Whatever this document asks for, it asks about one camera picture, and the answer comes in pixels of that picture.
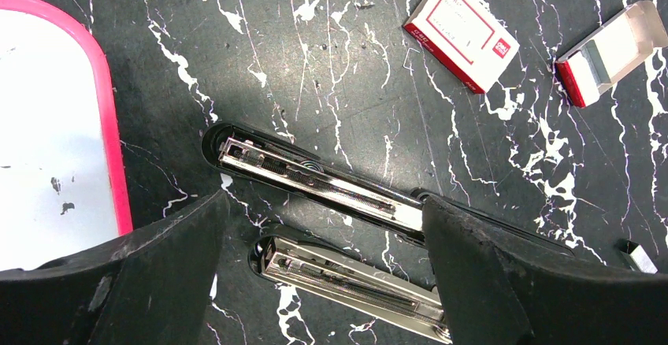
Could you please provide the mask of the cardboard staple tray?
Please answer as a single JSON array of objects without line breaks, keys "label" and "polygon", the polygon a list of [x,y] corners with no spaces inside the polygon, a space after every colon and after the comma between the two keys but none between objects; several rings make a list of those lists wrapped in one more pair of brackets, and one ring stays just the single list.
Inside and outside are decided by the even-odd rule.
[{"label": "cardboard staple tray", "polygon": [[584,108],[667,46],[656,4],[635,2],[565,52],[555,66],[573,106]]}]

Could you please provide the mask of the black stapler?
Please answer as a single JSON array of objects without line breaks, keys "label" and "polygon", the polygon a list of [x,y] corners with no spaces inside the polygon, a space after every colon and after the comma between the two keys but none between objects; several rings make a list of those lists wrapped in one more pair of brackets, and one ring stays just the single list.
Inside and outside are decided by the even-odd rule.
[{"label": "black stapler", "polygon": [[[316,202],[423,246],[422,210],[429,193],[405,195],[389,187],[322,165],[298,147],[252,128],[216,123],[201,142],[214,169]],[[250,254],[252,269],[268,280],[290,284],[389,324],[450,343],[436,290],[426,290],[356,261],[335,247],[308,240],[278,225]]]}]

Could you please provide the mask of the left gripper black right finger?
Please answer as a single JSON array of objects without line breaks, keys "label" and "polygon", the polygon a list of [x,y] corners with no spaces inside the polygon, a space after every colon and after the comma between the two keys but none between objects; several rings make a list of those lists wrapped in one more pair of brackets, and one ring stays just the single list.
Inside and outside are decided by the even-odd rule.
[{"label": "left gripper black right finger", "polygon": [[457,344],[664,344],[667,277],[605,266],[438,195],[425,246]]}]

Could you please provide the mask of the small red staple box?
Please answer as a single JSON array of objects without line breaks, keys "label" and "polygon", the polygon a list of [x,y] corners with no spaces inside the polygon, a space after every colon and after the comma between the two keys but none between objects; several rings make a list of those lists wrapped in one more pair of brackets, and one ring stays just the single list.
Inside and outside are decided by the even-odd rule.
[{"label": "small red staple box", "polygon": [[486,94],[519,43],[479,0],[422,0],[403,28],[474,94]]}]

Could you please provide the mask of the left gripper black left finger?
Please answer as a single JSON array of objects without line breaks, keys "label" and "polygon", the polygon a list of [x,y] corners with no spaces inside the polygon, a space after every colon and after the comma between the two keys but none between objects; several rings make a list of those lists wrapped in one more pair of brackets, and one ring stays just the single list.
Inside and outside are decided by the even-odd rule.
[{"label": "left gripper black left finger", "polygon": [[96,247],[2,272],[2,343],[196,343],[229,214],[216,192]]}]

